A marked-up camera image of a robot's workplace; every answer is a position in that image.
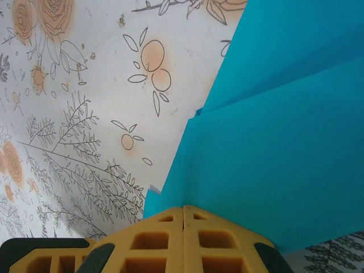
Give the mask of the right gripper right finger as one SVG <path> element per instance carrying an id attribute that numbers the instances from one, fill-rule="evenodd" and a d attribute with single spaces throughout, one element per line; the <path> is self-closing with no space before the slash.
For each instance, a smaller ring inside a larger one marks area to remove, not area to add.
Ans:
<path id="1" fill-rule="evenodd" d="M 185 205 L 185 272 L 292 272 L 267 238 L 195 206 Z"/>

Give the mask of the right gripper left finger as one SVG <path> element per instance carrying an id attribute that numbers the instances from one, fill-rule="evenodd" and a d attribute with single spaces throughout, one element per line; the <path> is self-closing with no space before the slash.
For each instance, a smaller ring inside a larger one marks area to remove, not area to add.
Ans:
<path id="1" fill-rule="evenodd" d="M 183 210 L 168 209 L 99 241 L 12 238 L 1 272 L 183 272 Z"/>

